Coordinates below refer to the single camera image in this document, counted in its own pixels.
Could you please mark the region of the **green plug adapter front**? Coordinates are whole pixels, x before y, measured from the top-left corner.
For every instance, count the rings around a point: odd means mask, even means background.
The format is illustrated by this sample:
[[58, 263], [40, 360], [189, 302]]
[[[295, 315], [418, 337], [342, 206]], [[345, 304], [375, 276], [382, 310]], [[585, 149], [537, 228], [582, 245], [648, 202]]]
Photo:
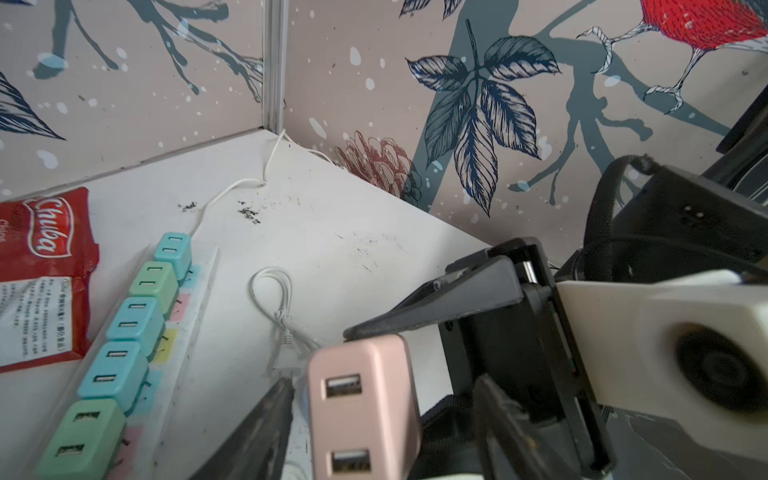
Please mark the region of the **green plug adapter front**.
[[113, 399], [86, 399], [64, 414], [36, 466], [39, 479], [102, 479], [110, 470], [126, 424]]

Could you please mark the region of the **white multicolour power strip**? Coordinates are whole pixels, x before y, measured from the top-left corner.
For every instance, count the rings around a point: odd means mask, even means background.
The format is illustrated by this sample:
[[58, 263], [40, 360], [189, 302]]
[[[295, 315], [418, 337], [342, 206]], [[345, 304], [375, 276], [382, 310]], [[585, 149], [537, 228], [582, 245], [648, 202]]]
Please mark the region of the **white multicolour power strip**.
[[[109, 342], [106, 339], [107, 329], [118, 309], [128, 297], [133, 297], [129, 294], [129, 287], [139, 269], [145, 262], [155, 261], [153, 253], [157, 245], [144, 252], [133, 279], [111, 310], [91, 349], [75, 368], [52, 413], [36, 434], [19, 478], [39, 479], [36, 473], [38, 461], [66, 411], [76, 401], [83, 400], [78, 397], [77, 389], [100, 348]], [[180, 395], [181, 379], [190, 358], [190, 349], [198, 336], [219, 260], [217, 247], [205, 246], [192, 239], [191, 252], [190, 269], [184, 282], [179, 284], [178, 298], [169, 319], [164, 318], [164, 332], [154, 355], [151, 359], [147, 358], [148, 373], [132, 411], [124, 413], [126, 424], [122, 438], [111, 468], [102, 479], [154, 479], [157, 476], [170, 412]]]

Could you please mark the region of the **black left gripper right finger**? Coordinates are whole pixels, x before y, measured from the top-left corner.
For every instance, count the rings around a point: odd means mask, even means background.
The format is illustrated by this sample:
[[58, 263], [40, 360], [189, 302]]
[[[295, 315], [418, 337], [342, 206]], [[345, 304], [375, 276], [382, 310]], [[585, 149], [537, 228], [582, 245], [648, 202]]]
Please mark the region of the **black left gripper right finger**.
[[520, 405], [488, 375], [473, 387], [473, 432], [485, 479], [577, 479]]

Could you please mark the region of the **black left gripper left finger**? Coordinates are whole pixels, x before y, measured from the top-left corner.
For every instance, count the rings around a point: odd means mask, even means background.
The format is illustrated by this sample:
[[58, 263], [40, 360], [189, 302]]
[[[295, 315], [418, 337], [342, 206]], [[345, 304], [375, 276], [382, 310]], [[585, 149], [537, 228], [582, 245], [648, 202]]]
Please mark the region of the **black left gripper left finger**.
[[294, 394], [291, 380], [278, 380], [191, 479], [280, 479]]

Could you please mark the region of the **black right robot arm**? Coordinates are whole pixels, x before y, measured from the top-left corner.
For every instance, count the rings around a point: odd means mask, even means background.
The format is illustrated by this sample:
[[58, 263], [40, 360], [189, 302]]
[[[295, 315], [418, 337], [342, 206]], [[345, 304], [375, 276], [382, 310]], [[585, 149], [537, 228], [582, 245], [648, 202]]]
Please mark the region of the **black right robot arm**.
[[538, 240], [512, 239], [345, 331], [439, 328], [453, 391], [422, 418], [411, 478], [602, 479], [614, 409], [766, 461], [767, 207], [735, 189], [767, 154], [765, 98], [721, 150], [704, 175], [613, 161], [557, 271]]

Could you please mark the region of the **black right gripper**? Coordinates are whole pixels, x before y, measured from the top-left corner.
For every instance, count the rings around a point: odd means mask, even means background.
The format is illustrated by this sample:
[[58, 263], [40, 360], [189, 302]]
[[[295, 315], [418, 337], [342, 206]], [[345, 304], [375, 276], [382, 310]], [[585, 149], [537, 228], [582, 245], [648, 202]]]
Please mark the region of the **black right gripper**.
[[439, 329], [452, 393], [424, 416], [419, 475], [481, 474], [473, 387], [490, 376], [579, 475], [603, 479], [616, 456], [539, 241], [513, 239], [451, 263], [347, 341]]

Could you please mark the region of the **light green plug adapter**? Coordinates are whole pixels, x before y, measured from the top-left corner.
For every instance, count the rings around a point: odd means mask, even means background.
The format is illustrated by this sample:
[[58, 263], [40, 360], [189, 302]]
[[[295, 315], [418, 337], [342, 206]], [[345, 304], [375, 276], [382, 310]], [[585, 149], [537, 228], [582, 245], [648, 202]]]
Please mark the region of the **light green plug adapter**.
[[148, 261], [139, 269], [129, 287], [133, 297], [154, 298], [168, 320], [179, 294], [179, 283], [169, 262]]

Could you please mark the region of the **pink plug adapter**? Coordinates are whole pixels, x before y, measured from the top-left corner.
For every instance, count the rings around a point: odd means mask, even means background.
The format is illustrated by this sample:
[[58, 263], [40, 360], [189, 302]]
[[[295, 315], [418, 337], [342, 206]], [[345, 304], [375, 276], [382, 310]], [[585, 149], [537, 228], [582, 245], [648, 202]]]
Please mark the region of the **pink plug adapter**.
[[396, 334], [315, 351], [308, 362], [315, 479], [405, 479], [422, 427], [407, 341]]

